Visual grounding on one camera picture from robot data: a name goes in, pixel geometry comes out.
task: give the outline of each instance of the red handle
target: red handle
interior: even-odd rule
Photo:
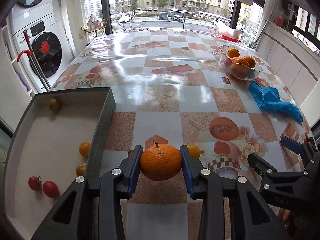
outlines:
[[[19,55],[18,55],[17,62],[19,63],[20,57],[21,57],[21,55],[22,55],[23,53],[26,53],[26,54],[28,55],[28,58],[30,58],[32,52],[33,52],[33,50],[27,50],[27,49],[21,51],[21,52],[19,53]]]
[[[24,37],[26,38],[27,43],[30,43],[30,40],[29,40],[29,36],[28,36],[27,30],[24,30],[24,31],[23,31],[23,34],[24,34]]]

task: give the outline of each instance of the bowl of oranges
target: bowl of oranges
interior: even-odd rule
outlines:
[[[219,60],[227,73],[240,80],[254,80],[262,71],[260,64],[249,52],[232,46],[220,47]]]

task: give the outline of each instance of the black car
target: black car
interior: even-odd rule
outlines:
[[[173,21],[182,21],[182,17],[179,14],[174,14],[172,15],[172,20]]]
[[[159,15],[159,20],[167,20],[168,14],[166,12],[161,12]]]

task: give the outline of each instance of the washing machine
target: washing machine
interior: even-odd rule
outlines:
[[[59,5],[52,2],[57,3],[58,0],[19,0],[10,13],[11,33],[17,53],[28,49],[23,34],[26,29],[38,63],[51,86],[74,59]],[[37,90],[35,93],[45,92],[26,54],[22,55],[21,64]]]

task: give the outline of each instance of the car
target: car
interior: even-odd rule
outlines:
[[[159,20],[167,20],[168,19],[168,13],[161,12],[159,15]]]
[[[129,22],[131,20],[131,15],[128,15],[128,14],[124,14],[121,16],[119,22],[120,23],[126,23],[126,22]]]
[[[174,14],[172,15],[172,20],[173,21],[182,21],[182,17],[179,14]]]

